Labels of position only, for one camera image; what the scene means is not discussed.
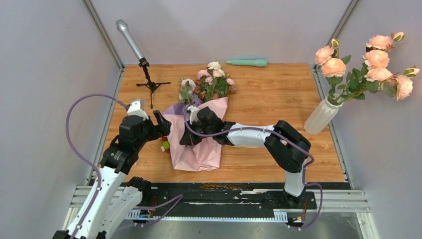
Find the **pink and purple wrapping paper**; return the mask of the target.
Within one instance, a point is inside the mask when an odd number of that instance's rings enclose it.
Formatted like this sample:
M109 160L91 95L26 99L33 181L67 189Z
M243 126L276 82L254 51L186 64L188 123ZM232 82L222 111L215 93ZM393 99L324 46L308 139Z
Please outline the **pink and purple wrapping paper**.
M212 171L220 168L222 146L212 138L205 138L199 144L181 145L180 140L185 130L184 103L172 104L163 116L171 122L170 134L167 136L170 144L172 166L183 171Z

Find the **pink flower bouquet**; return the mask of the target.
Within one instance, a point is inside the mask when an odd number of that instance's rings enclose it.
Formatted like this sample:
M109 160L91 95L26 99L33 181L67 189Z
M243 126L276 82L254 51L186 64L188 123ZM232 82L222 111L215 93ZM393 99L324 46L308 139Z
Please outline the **pink flower bouquet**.
M237 92L235 81L225 73L218 61L207 64L205 70L200 70L195 79L181 78L179 102L199 105L211 100L227 97Z

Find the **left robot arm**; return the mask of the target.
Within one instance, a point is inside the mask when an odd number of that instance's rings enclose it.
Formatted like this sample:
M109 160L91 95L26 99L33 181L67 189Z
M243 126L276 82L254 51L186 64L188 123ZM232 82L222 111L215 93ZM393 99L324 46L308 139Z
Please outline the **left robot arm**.
M171 122L159 110L150 117L129 113L119 126L119 134L104 151L97 180L74 220L65 230L56 231L55 239L109 239L127 214L137 205L146 206L152 201L152 192L145 186L148 181L133 177L123 194L112 202L118 187L139 159L139 152L149 141L170 133Z

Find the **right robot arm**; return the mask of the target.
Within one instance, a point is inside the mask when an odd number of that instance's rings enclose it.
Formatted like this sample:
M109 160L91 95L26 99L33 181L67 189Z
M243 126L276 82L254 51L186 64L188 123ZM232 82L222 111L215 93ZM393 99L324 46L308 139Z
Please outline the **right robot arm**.
M222 145L245 148L265 148L285 171L284 201L296 208L304 201L305 170L311 158L311 143L284 120L275 125L249 126L223 121L209 107L185 108L185 131L181 145L197 145L205 138Z

